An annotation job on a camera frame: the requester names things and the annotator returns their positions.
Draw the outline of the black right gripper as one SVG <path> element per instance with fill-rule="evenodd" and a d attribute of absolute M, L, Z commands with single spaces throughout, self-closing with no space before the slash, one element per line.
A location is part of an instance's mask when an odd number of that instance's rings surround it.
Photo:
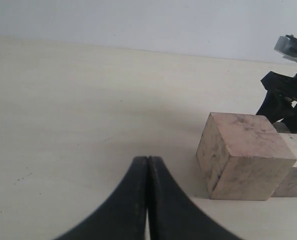
<path fill-rule="evenodd" d="M 256 115 L 265 116 L 271 124 L 283 119 L 287 129 L 297 134 L 297 104 L 293 108 L 291 102 L 284 98 L 297 101 L 297 73 L 290 77 L 270 71 L 261 83 L 267 93 Z"/>

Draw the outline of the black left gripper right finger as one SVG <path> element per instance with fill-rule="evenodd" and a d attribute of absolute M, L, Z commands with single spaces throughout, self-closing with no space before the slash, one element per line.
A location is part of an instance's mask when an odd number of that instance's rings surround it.
<path fill-rule="evenodd" d="M 184 193 L 163 159 L 148 158 L 147 207 L 152 240 L 239 240 Z"/>

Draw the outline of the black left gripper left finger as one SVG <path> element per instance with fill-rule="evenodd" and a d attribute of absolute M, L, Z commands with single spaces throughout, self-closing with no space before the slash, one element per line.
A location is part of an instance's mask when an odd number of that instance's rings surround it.
<path fill-rule="evenodd" d="M 144 240 L 148 158 L 135 157 L 112 194 L 58 240 Z"/>

